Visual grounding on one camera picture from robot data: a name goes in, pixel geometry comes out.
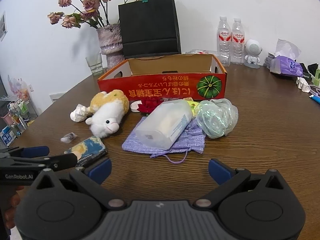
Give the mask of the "person's left hand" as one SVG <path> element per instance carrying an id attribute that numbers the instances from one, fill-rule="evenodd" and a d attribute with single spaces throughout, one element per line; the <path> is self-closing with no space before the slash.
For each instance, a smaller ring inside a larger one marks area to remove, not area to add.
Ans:
<path id="1" fill-rule="evenodd" d="M 24 186 L 3 186 L 1 187 L 1 200 L 4 203 L 3 214 L 4 225 L 7 230 L 15 227 L 14 216 L 16 208 L 21 201 L 20 195 L 17 193 L 24 189 Z"/>

